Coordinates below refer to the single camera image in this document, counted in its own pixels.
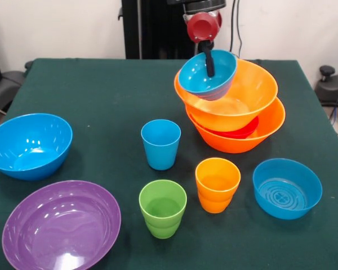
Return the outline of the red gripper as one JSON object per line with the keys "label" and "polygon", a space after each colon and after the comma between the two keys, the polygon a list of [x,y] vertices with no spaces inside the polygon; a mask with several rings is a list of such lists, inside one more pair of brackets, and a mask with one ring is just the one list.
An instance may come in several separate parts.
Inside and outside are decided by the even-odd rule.
{"label": "red gripper", "polygon": [[188,15],[186,19],[186,27],[189,38],[198,43],[198,53],[203,52],[206,55],[206,68],[208,77],[215,75],[214,61],[211,55],[213,49],[213,41],[216,38],[222,24],[222,18],[219,11],[199,12],[195,15]]}

